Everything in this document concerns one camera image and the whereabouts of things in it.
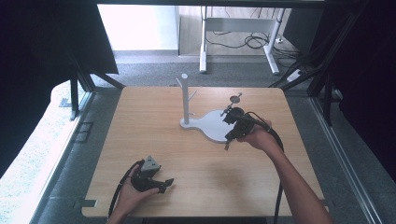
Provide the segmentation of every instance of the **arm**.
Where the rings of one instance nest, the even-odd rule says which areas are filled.
[[[129,176],[139,167],[136,165]],[[131,184],[131,177],[126,178],[122,185],[117,205],[108,219],[108,224],[121,224],[137,205],[147,197],[159,192],[159,189],[149,189],[144,192],[137,191]]]
[[[274,163],[296,223],[332,223],[332,218],[318,196],[294,168],[271,134],[255,125],[250,134],[237,140],[248,142],[264,151]]]

